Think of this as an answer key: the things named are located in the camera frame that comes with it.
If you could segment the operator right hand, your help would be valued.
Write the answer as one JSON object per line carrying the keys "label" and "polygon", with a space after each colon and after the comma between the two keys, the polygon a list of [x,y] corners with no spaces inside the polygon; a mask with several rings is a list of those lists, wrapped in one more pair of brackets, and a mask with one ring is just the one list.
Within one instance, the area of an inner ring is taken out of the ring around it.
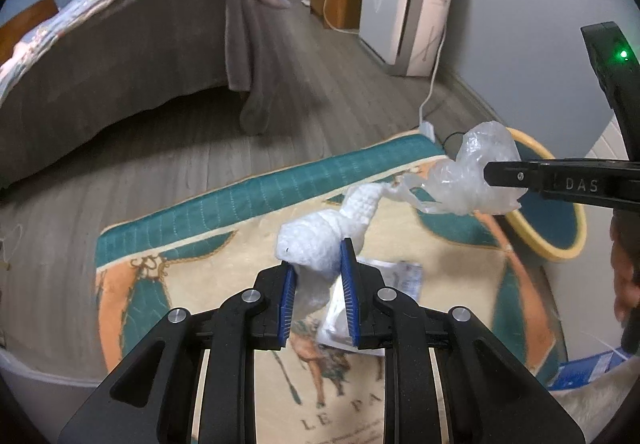
{"label": "operator right hand", "polygon": [[625,325],[630,312],[639,305],[640,288],[634,283],[634,263],[620,243],[620,230],[615,217],[612,218],[610,237],[611,265],[614,271],[614,313],[616,319]]}

